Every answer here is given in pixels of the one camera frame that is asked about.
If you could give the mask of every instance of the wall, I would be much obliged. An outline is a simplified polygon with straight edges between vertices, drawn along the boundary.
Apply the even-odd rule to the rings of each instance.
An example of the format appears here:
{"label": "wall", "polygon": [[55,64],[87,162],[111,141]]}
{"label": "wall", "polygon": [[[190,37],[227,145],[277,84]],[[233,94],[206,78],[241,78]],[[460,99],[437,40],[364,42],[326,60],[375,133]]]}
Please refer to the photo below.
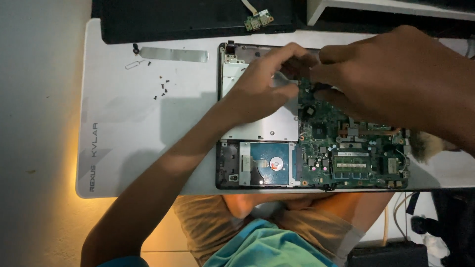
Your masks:
{"label": "wall", "polygon": [[112,199],[76,196],[90,0],[0,1],[0,266],[79,266]]}

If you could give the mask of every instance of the shorts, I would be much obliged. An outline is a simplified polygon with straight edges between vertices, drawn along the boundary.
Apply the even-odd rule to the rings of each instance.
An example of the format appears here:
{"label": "shorts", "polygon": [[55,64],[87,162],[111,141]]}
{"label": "shorts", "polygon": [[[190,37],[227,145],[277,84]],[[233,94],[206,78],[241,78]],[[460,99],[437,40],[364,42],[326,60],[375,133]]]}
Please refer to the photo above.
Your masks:
{"label": "shorts", "polygon": [[[251,216],[235,218],[220,195],[179,196],[173,209],[188,250],[200,266],[254,220]],[[312,207],[281,210],[267,220],[297,233],[338,266],[344,266],[365,234],[336,215]]]}

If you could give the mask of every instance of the right hand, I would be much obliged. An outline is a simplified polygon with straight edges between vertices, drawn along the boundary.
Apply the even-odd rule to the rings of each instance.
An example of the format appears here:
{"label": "right hand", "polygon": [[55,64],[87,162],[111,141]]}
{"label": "right hand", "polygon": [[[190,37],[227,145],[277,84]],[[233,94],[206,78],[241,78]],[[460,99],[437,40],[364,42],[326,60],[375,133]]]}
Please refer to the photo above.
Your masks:
{"label": "right hand", "polygon": [[475,63],[414,27],[325,46],[319,57],[311,80],[341,92],[325,89],[315,97],[354,119],[427,132],[463,116],[474,121]]}

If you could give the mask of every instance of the tile floor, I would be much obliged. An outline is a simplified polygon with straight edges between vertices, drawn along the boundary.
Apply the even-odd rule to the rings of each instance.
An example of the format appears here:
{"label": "tile floor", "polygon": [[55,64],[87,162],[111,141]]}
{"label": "tile floor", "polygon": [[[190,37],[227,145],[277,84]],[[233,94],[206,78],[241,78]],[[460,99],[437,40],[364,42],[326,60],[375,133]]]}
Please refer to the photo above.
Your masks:
{"label": "tile floor", "polygon": [[[401,202],[405,195],[409,193],[396,193],[389,202],[389,232],[391,239],[401,239],[402,234],[396,227],[393,219],[395,206]],[[406,216],[406,207],[399,208],[396,218],[404,233],[407,233],[412,241],[422,243],[422,237],[407,228],[405,221],[410,223],[410,215]],[[414,215],[424,215],[426,218],[437,219],[434,203],[429,192],[421,193],[416,205]],[[382,240],[384,231],[384,212],[366,233],[361,240],[361,245],[378,244]],[[149,236],[142,246],[142,257],[148,262],[150,267],[197,267],[197,263],[186,248],[186,238],[181,231],[180,223],[172,210],[170,210],[162,222]],[[440,266],[440,261],[434,257],[429,257],[429,261],[434,266]]]}

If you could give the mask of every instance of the teal shirt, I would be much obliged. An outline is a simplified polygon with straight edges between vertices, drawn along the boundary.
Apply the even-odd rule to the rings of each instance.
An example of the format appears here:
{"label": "teal shirt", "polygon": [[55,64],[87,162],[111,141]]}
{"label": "teal shirt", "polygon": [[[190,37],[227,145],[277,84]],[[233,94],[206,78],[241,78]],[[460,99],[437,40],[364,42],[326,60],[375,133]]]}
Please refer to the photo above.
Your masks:
{"label": "teal shirt", "polygon": [[[123,257],[98,267],[147,267],[140,257]],[[282,230],[263,219],[244,227],[224,247],[211,256],[203,267],[241,266],[312,266],[336,267],[296,233]]]}

